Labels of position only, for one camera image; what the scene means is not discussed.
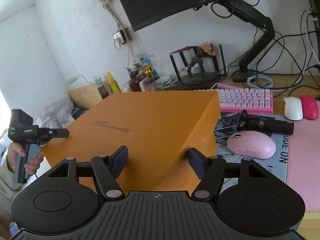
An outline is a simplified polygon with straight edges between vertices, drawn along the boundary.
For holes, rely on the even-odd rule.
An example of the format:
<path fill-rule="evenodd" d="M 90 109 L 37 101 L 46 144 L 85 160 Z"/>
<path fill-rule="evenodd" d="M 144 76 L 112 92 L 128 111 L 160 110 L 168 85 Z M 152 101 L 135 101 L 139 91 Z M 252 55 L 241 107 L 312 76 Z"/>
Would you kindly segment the orange box lid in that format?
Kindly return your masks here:
<path fill-rule="evenodd" d="M 43 147 L 51 166 L 67 157 L 90 161 L 120 146 L 129 159 L 117 182 L 124 192 L 192 192 L 199 179 L 187 149 L 216 154 L 214 129 L 220 117 L 215 91 L 127 92 L 108 96 L 68 126 L 69 137 Z"/>

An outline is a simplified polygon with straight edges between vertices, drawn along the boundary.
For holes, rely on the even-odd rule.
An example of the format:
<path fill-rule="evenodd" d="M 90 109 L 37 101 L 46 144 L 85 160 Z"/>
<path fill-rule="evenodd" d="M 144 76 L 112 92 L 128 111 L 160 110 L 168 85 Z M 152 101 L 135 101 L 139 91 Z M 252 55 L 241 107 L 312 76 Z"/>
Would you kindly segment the grey printed mouse pad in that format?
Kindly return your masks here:
<path fill-rule="evenodd" d="M 288 136 L 272 132 L 236 129 L 239 113 L 222 113 L 214 135 L 217 155 L 229 163 L 251 158 L 282 181 L 287 179 Z"/>

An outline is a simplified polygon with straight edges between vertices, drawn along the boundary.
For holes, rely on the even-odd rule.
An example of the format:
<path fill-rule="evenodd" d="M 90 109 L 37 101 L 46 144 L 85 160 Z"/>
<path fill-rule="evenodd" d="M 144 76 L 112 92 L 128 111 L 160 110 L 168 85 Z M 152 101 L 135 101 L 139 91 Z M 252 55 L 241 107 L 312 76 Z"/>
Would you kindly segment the pink computer mouse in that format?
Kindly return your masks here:
<path fill-rule="evenodd" d="M 234 133 L 227 140 L 227 148 L 234 154 L 257 159 L 268 159 L 277 149 L 275 142 L 268 135 L 257 131 Z"/>

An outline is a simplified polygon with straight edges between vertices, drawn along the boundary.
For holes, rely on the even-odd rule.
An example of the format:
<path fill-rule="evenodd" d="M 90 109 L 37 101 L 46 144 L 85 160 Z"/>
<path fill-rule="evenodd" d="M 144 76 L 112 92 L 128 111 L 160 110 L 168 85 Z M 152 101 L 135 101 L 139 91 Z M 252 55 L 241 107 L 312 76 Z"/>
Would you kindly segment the black flashlight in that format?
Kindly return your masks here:
<path fill-rule="evenodd" d="M 250 115 L 246 110 L 243 110 L 238 118 L 236 129 L 238 132 L 257 131 L 261 133 L 293 135 L 294 123 L 260 115 Z"/>

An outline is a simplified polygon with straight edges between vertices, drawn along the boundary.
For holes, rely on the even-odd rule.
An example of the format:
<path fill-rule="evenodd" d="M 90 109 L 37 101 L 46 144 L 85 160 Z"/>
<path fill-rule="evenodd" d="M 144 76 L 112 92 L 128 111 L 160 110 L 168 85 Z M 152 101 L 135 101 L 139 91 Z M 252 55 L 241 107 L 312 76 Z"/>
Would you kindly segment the wooden headboard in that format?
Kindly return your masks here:
<path fill-rule="evenodd" d="M 67 94 L 78 106 L 84 108 L 92 108 L 103 100 L 95 85 L 71 89 Z"/>

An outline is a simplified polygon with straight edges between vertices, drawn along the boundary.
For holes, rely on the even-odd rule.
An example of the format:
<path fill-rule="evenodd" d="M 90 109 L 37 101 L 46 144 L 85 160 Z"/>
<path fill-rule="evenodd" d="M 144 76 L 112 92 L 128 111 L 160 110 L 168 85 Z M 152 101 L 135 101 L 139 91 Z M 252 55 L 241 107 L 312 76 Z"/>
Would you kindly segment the green clip lamp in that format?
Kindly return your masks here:
<path fill-rule="evenodd" d="M 74 76 L 74 77 L 69 78 L 66 81 L 66 84 L 70 85 L 72 83 L 75 83 L 76 81 L 78 81 L 78 78 L 82 78 L 87 84 L 94 85 L 94 83 L 89 82 L 83 75 L 78 75 L 78 76 Z"/>

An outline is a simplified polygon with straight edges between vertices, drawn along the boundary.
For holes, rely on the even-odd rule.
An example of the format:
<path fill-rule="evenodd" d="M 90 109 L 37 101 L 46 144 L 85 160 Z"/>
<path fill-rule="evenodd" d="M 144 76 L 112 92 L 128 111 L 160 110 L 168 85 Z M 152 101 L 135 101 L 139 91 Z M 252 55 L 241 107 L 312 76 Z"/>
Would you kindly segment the pink mechanical keyboard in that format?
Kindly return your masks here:
<path fill-rule="evenodd" d="M 216 91 L 219 96 L 222 113 L 240 113 L 246 110 L 249 114 L 273 114 L 273 94 L 269 89 L 229 88 L 202 89 Z"/>

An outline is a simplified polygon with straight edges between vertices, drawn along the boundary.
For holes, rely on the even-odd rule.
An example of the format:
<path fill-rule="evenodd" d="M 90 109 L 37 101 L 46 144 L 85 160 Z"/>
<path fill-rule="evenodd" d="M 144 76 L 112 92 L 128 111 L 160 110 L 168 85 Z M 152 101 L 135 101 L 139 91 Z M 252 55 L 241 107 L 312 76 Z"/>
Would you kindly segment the black cosmetic bottle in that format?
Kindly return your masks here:
<path fill-rule="evenodd" d="M 112 93 L 108 85 L 106 85 L 105 83 L 101 83 L 97 89 L 102 99 L 107 98 Z"/>

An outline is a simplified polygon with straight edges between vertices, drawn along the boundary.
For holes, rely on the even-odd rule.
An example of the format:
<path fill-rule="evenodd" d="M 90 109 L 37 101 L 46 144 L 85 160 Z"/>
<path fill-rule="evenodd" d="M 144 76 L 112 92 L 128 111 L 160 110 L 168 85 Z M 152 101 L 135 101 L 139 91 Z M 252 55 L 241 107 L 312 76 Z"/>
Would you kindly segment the yellow spray bottle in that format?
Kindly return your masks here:
<path fill-rule="evenodd" d="M 107 72 L 106 76 L 107 76 L 107 79 L 108 79 L 108 83 L 110 84 L 110 86 L 112 88 L 112 91 L 114 93 L 121 93 L 121 89 L 120 89 L 117 81 L 112 76 L 112 74 L 110 72 Z"/>

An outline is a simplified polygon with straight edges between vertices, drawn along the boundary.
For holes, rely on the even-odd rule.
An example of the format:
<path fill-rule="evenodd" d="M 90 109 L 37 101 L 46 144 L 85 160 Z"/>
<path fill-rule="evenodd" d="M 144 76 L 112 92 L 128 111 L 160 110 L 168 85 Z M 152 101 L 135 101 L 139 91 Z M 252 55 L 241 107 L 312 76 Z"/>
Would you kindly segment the brown glass bottle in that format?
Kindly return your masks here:
<path fill-rule="evenodd" d="M 141 92 L 140 82 L 142 81 L 142 76 L 138 74 L 131 74 L 129 80 L 129 87 L 132 92 Z"/>

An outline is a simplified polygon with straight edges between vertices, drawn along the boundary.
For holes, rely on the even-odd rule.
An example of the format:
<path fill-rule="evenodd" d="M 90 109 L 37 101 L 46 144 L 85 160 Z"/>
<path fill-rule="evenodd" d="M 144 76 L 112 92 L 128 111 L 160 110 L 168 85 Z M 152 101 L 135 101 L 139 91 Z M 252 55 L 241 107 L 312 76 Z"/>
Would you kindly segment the black router with antennas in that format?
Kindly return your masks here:
<path fill-rule="evenodd" d="M 222 74 L 219 68 L 216 50 L 209 42 L 200 46 L 186 46 L 169 54 L 172 66 L 180 87 L 200 87 L 206 89 L 220 81 Z M 211 72 L 204 68 L 205 59 L 213 64 Z"/>

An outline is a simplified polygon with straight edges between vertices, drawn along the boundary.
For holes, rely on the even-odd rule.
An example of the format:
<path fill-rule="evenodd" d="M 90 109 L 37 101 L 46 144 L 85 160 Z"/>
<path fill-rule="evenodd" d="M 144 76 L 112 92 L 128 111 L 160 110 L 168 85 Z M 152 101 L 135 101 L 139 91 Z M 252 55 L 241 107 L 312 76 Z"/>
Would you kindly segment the pink desk mat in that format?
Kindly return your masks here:
<path fill-rule="evenodd" d="M 295 122 L 289 136 L 286 183 L 303 198 L 307 211 L 319 211 L 319 119 Z"/>

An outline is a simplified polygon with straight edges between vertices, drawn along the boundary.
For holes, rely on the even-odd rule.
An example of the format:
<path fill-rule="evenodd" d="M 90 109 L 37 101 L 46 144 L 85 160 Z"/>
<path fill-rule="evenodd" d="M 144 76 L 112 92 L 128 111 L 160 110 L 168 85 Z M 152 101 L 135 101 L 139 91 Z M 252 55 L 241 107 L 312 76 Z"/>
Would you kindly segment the white computer mouse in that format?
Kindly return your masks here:
<path fill-rule="evenodd" d="M 284 115 L 292 121 L 299 121 L 303 118 L 302 102 L 299 98 L 289 96 L 283 98 Z"/>

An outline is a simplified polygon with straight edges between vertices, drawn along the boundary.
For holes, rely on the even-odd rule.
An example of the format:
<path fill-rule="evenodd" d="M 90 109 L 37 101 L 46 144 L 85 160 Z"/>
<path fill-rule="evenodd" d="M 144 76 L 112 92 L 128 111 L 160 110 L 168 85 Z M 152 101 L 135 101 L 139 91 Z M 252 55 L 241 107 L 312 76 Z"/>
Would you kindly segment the black haired anime figure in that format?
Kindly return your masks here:
<path fill-rule="evenodd" d="M 133 62 L 133 64 L 129 65 L 127 67 L 128 74 L 131 78 L 137 76 L 139 74 L 139 71 L 142 69 L 139 62 L 136 60 Z"/>

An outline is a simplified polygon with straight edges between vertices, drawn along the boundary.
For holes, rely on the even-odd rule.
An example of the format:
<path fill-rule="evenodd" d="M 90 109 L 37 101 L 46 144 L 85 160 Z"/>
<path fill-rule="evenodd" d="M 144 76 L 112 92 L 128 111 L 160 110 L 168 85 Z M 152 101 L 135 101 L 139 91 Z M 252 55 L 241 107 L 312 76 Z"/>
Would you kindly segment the blue haired anime figure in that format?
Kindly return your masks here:
<path fill-rule="evenodd" d="M 159 79 L 159 75 L 154 70 L 151 60 L 148 57 L 143 57 L 140 61 L 143 65 L 142 74 L 144 76 L 144 83 L 152 83 Z"/>

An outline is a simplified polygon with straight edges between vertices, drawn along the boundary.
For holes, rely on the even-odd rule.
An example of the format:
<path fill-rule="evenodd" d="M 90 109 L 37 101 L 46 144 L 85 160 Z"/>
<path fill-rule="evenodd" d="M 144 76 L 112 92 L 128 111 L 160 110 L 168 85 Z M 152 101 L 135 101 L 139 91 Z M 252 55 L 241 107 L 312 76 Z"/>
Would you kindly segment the magenta computer mouse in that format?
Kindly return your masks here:
<path fill-rule="evenodd" d="M 299 99 L 302 103 L 303 117 L 308 120 L 317 120 L 319 110 L 316 99 L 307 94 L 300 96 Z"/>

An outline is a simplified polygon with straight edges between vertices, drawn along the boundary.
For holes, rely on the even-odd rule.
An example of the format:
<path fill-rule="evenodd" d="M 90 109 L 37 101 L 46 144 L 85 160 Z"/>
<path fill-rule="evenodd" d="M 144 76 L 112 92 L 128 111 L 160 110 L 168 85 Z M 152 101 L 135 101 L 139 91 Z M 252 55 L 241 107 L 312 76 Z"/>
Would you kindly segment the wall power socket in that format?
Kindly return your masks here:
<path fill-rule="evenodd" d="M 120 29 L 113 34 L 113 38 L 117 44 L 121 45 L 127 44 L 128 42 L 132 41 L 128 28 Z"/>

